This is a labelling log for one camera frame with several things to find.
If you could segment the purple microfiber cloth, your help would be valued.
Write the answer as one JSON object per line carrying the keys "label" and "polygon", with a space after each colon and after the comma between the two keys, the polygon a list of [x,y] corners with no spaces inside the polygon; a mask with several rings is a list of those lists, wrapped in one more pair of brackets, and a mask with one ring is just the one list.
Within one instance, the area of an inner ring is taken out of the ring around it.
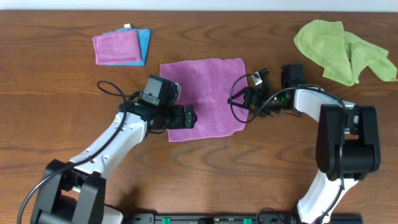
{"label": "purple microfiber cloth", "polygon": [[160,76],[180,84],[182,93],[178,104],[192,105],[198,121],[192,129],[170,129],[170,142],[230,136],[245,128],[234,117],[248,118],[248,110],[228,104],[234,82],[246,73],[243,59],[208,58],[165,63]]}

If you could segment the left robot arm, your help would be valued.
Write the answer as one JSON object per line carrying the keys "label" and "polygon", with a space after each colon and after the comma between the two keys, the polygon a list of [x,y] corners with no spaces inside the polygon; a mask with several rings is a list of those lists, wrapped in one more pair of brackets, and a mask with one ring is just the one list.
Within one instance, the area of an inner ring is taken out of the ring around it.
{"label": "left robot arm", "polygon": [[106,182],[127,153],[150,133],[192,129],[191,105],[178,105],[178,83],[151,75],[144,91],[125,95],[115,119],[94,143],[68,162],[54,159],[28,196],[36,195],[31,223],[123,223],[125,215],[105,203]]}

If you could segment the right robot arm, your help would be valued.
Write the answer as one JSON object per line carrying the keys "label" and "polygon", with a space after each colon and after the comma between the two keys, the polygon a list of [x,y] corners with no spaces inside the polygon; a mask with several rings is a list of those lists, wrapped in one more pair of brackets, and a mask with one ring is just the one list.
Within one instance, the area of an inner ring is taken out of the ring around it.
{"label": "right robot arm", "polygon": [[271,92],[268,74],[266,68],[250,73],[253,86],[230,89],[229,107],[246,109],[254,118],[292,110],[318,123],[317,174],[292,213],[269,212],[271,223],[360,223],[361,217],[332,213],[344,194],[381,164],[375,108],[344,101],[308,84],[301,64],[282,66],[281,89],[276,92]]}

